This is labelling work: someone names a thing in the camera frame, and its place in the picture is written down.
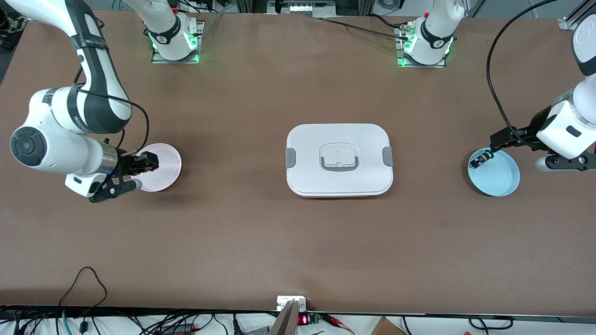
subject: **green led light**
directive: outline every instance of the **green led light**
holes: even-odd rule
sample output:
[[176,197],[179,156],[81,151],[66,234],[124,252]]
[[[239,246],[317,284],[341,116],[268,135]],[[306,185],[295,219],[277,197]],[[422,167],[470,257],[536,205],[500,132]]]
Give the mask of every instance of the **green led light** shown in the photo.
[[187,33],[184,33],[184,38],[187,40],[189,48],[195,49],[197,47],[197,38],[196,37],[189,35]]
[[151,44],[153,45],[153,48],[155,50],[157,50],[157,47],[155,45],[155,40],[153,39],[153,36],[151,36],[151,33],[147,33],[149,35],[149,39],[151,40]]

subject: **metal base plate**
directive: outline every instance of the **metal base plate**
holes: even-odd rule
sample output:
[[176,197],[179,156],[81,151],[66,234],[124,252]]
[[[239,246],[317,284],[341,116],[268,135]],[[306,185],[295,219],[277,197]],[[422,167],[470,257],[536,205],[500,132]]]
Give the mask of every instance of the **metal base plate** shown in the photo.
[[151,62],[154,64],[197,64],[200,59],[201,44],[203,42],[203,29],[205,27],[205,21],[197,21],[196,27],[191,27],[189,41],[196,43],[197,48],[193,50],[188,56],[181,60],[167,60],[163,58],[155,48],[153,48],[153,55],[151,55]]
[[[411,32],[409,32],[409,31],[404,32],[401,29],[394,28],[393,33],[396,36],[405,36],[405,37],[409,38],[410,36],[408,36],[408,34]],[[446,66],[445,57],[443,57],[440,62],[438,62],[437,64],[433,64],[433,65],[424,65],[424,64],[418,63],[410,55],[406,54],[403,51],[403,49],[407,43],[408,43],[408,41],[403,41],[399,38],[395,38],[395,48],[398,53],[398,65],[400,67],[431,67],[431,68],[436,69],[436,68],[442,68],[442,67]]]

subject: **table surface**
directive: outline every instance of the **table surface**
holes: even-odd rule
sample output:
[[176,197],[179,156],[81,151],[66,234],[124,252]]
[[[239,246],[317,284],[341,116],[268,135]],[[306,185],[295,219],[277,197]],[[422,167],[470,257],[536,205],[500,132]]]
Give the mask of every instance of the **table surface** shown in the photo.
[[[0,303],[55,304],[90,265],[112,306],[272,309],[277,295],[301,294],[320,311],[596,315],[593,175],[538,172],[529,148],[508,150],[521,170],[511,196],[481,196],[464,174],[504,127],[485,78],[503,20],[463,20],[446,69],[407,69],[390,38],[261,14],[224,15],[200,64],[152,65],[135,13],[97,16],[123,86],[150,114],[150,142],[178,148],[183,174],[161,193],[90,204],[64,176],[12,158],[30,96],[69,85],[78,68],[61,31],[31,24],[0,89]],[[390,32],[374,18],[342,20]],[[525,126],[582,75],[555,20],[510,30],[492,74]],[[387,193],[291,192],[287,134],[327,122],[387,131]],[[143,132],[134,111],[123,147]],[[75,291],[67,304],[102,295],[90,274]]]

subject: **robotic arm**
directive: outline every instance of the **robotic arm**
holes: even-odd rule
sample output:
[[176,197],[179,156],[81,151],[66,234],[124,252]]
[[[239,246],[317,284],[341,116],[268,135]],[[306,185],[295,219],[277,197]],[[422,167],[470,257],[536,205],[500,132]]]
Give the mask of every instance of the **robotic arm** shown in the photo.
[[[83,0],[7,0],[15,10],[62,30],[73,45],[87,82],[33,94],[29,115],[11,137],[14,157],[30,168],[66,175],[65,184],[100,202],[141,188],[126,175],[158,167],[157,156],[133,156],[88,133],[115,134],[128,123],[131,105],[108,46]],[[118,178],[114,184],[112,178]]]
[[[548,152],[536,161],[541,171],[596,169],[596,154],[587,152],[596,142],[596,14],[577,26],[572,49],[586,78],[536,114],[529,126],[513,128],[516,134],[505,128],[491,135],[491,152],[527,143],[532,150]],[[470,165],[477,168],[491,157],[490,153],[482,154]]]
[[414,21],[415,32],[403,51],[420,64],[437,64],[449,52],[464,14],[462,0],[433,0],[428,16]]
[[124,0],[141,17],[153,48],[167,60],[181,60],[197,49],[197,19],[172,12],[167,0]]

